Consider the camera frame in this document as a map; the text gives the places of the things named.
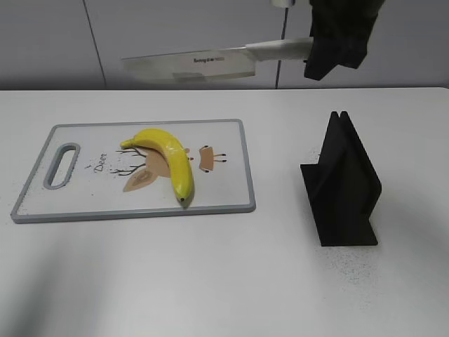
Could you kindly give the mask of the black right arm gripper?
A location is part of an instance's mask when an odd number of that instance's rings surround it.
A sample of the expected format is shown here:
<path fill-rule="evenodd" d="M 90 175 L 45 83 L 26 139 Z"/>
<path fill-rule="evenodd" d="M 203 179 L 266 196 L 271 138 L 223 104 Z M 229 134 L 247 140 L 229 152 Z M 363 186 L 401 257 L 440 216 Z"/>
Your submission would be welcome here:
<path fill-rule="evenodd" d="M 311 52 L 304 76 L 322 80 L 341 65 L 358 68 L 368 53 L 368 41 L 383 1 L 310 1 Z"/>

